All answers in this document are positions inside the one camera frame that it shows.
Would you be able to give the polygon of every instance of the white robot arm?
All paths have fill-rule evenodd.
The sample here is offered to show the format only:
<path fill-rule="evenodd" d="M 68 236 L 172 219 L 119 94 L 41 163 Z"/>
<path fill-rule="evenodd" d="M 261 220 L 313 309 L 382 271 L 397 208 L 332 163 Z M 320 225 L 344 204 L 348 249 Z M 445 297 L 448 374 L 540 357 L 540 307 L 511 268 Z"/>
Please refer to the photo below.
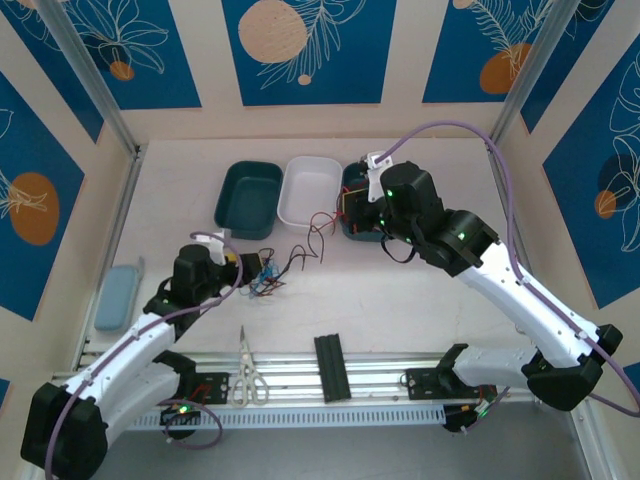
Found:
<path fill-rule="evenodd" d="M 347 212 L 355 219 L 356 231 L 382 231 L 383 245 L 389 238 L 412 245 L 429 265 L 498 306 L 533 342 L 517 349 L 454 345 L 430 375 L 431 386 L 449 390 L 452 397 L 469 386 L 528 388 L 552 407 L 572 410 L 602 375 L 604 360 L 585 338 L 612 355 L 622 340 L 620 331 L 612 325 L 597 327 L 571 311 L 524 268 L 519 268 L 524 277 L 516 276 L 507 247 L 491 228 L 471 212 L 446 210 L 428 172 L 410 162 L 394 165 L 391 157 L 378 162 L 383 153 L 370 153 L 362 160 L 368 197 L 366 203 L 356 200 Z M 580 334 L 534 295 L 527 282 L 569 316 Z"/>
<path fill-rule="evenodd" d="M 64 480 L 89 479 L 137 417 L 195 389 L 195 362 L 168 349 L 203 308 L 213 306 L 208 299 L 219 297 L 213 301 L 219 303 L 230 294 L 221 295 L 224 287 L 242 286 L 262 269 L 258 254 L 227 261 L 221 243 L 207 243 L 209 248 L 191 244 L 180 249 L 173 276 L 160 284 L 144 314 L 96 362 L 65 385 L 46 383 L 38 389 L 20 451 L 23 459 L 45 471 L 51 462 L 52 473 Z"/>

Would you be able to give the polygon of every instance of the light blue sponge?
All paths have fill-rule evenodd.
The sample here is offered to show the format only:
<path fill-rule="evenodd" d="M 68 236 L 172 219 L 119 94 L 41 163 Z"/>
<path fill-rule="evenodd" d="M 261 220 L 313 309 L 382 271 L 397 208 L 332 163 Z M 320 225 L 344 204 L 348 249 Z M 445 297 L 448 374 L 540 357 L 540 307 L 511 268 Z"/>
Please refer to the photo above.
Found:
<path fill-rule="evenodd" d="M 102 286 L 94 326 L 101 332 L 116 332 L 129 327 L 131 313 L 144 273 L 142 258 L 138 265 L 111 267 Z"/>

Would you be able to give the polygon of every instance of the white table surface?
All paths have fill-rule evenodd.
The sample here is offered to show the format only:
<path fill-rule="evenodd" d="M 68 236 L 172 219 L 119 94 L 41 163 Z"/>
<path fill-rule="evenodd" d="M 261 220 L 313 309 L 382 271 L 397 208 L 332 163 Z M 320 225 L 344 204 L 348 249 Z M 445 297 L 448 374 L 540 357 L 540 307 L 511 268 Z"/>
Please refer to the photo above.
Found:
<path fill-rule="evenodd" d="M 251 139 L 152 141 L 114 265 L 146 263 L 134 318 L 158 283 L 169 277 L 189 232 L 215 228 L 213 215 L 226 170 L 239 160 L 266 160 L 282 166 L 299 155 L 335 158 L 343 165 L 384 150 L 393 139 Z M 414 139 L 394 155 L 433 175 L 447 208 L 471 210 L 501 236 L 505 219 L 484 144 L 477 139 Z M 263 241 L 237 240 L 241 253 L 276 250 L 284 265 L 296 243 L 276 221 Z M 407 246 L 391 242 L 398 256 Z M 488 300 L 419 258 L 398 265 L 379 244 L 354 242 L 341 231 L 327 237 L 325 260 L 295 264 L 286 286 L 269 298 L 231 296 L 201 317 L 180 339 L 181 352 L 237 352 L 240 325 L 254 352 L 312 352 L 315 336 L 339 333 L 345 352 L 443 352 L 452 343 L 480 346 L 527 345 L 513 324 Z M 117 335 L 89 330 L 86 351 L 104 351 Z"/>

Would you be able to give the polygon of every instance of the teal plastic container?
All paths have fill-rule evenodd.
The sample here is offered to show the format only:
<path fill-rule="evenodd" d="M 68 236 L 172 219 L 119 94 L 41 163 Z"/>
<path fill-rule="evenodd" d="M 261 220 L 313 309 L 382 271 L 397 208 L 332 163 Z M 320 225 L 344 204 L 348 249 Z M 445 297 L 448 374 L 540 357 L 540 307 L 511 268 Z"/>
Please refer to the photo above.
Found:
<path fill-rule="evenodd" d="M 351 187 L 360 187 L 362 188 L 363 182 L 366 182 L 365 187 L 369 186 L 369 181 L 360 175 L 360 166 L 358 163 L 350 163 L 347 167 L 342 171 L 342 186 L 351 188 Z M 357 242 L 378 242 L 382 239 L 382 232 L 363 232 L 363 233 L 351 233 L 349 232 L 349 227 L 344 223 L 343 219 L 340 218 L 340 226 L 342 227 L 342 233 L 345 234 L 347 238 L 350 240 L 355 240 Z"/>
<path fill-rule="evenodd" d="M 282 177 L 273 163 L 244 160 L 232 165 L 218 197 L 216 224 L 231 230 L 233 238 L 267 238 L 276 220 Z"/>

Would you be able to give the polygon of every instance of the white mounting piece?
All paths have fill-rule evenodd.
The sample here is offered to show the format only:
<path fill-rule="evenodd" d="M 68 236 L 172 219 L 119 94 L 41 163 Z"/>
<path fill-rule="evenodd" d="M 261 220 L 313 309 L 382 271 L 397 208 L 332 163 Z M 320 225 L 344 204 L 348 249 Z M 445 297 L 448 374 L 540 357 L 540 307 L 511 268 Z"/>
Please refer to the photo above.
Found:
<path fill-rule="evenodd" d="M 374 203 L 379 198 L 384 197 L 384 191 L 382 190 L 382 184 L 380 183 L 380 176 L 389 167 L 393 166 L 393 160 L 391 156 L 385 158 L 382 162 L 376 164 L 376 160 L 384 154 L 384 151 L 377 151 L 367 153 L 366 158 L 363 158 L 367 162 L 367 177 L 369 177 L 369 203 Z"/>
<path fill-rule="evenodd" d="M 224 230 L 213 233 L 221 238 L 225 238 Z M 216 265 L 227 264 L 227 258 L 224 256 L 224 243 L 222 243 L 220 240 L 216 240 L 209 235 L 196 235 L 194 240 L 198 243 L 204 244 L 209 249 L 209 254 L 211 256 L 211 260 L 213 260 L 213 263 L 215 263 Z"/>

